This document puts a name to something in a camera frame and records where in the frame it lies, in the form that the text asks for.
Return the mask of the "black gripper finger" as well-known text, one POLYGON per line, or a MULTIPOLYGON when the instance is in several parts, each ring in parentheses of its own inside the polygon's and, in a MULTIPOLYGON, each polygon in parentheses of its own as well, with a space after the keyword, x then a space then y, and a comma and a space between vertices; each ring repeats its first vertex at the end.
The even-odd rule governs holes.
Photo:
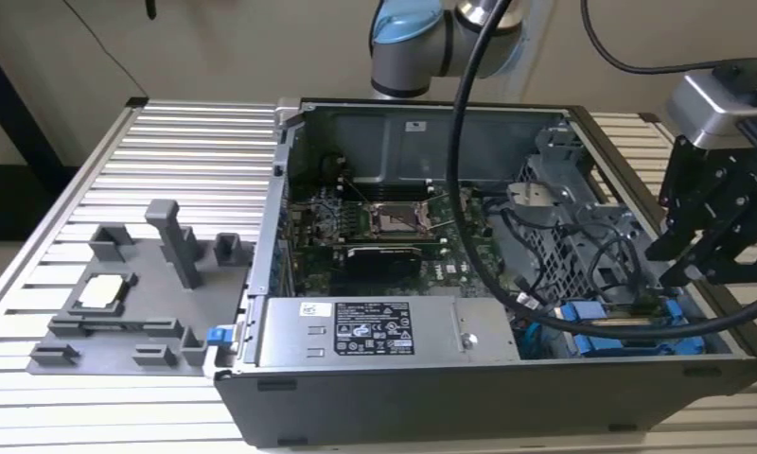
POLYGON ((685 135, 675 139, 659 203, 667 209, 664 230, 645 251, 648 260, 677 260, 692 246, 696 231, 708 231, 717 202, 733 170, 731 149, 699 148, 685 135))
POLYGON ((757 184, 715 182, 672 201, 660 259, 675 263, 660 277, 665 287, 705 279, 712 284, 757 283, 757 259, 737 261, 757 243, 757 184))

